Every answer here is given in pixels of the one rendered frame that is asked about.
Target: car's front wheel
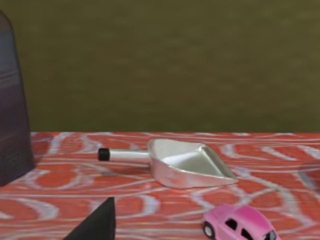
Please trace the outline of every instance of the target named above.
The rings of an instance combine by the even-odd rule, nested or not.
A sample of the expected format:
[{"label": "car's front wheel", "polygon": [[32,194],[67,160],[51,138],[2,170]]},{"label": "car's front wheel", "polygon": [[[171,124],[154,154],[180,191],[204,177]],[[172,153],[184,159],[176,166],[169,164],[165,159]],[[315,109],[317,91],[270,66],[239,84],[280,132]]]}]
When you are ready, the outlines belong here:
[{"label": "car's front wheel", "polygon": [[214,227],[207,221],[203,224],[203,232],[209,239],[216,238]]}]

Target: toy car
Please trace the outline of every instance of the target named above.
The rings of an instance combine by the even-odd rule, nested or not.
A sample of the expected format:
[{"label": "toy car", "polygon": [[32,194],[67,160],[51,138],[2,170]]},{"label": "toy car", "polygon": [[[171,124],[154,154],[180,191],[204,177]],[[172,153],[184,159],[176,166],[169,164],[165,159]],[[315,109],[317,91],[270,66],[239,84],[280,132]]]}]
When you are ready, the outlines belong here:
[{"label": "toy car", "polygon": [[214,240],[281,240],[269,220],[246,205],[217,206],[203,215],[202,227]]}]

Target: red patterned surface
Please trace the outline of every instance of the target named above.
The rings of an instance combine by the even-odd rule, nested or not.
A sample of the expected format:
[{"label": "red patterned surface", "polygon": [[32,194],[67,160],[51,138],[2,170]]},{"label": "red patterned surface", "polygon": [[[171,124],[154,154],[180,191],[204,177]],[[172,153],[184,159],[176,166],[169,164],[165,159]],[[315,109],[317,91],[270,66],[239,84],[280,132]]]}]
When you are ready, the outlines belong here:
[{"label": "red patterned surface", "polygon": [[[99,147],[143,149],[151,138],[203,142],[240,178],[173,190],[140,164],[100,163]],[[283,240],[320,239],[320,134],[33,133],[38,167],[0,189],[1,240],[61,240],[116,197],[117,240],[201,240],[202,214],[223,203],[262,211]]]}]

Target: scoop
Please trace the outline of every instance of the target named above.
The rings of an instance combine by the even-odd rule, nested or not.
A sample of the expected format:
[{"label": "scoop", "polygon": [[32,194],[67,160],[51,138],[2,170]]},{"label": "scoop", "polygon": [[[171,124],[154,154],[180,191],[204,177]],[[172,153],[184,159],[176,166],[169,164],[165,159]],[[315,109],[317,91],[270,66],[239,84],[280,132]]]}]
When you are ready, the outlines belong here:
[{"label": "scoop", "polygon": [[204,143],[155,138],[147,150],[98,150],[99,161],[148,164],[153,178],[173,189],[218,187],[239,180]]}]

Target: olive green backdrop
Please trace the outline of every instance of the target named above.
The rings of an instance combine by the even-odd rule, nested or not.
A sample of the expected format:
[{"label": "olive green backdrop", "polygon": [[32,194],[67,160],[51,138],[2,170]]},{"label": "olive green backdrop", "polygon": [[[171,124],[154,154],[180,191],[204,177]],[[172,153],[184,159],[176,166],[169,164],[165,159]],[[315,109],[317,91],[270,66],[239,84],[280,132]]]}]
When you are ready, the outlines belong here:
[{"label": "olive green backdrop", "polygon": [[319,0],[0,0],[34,131],[319,131]]}]

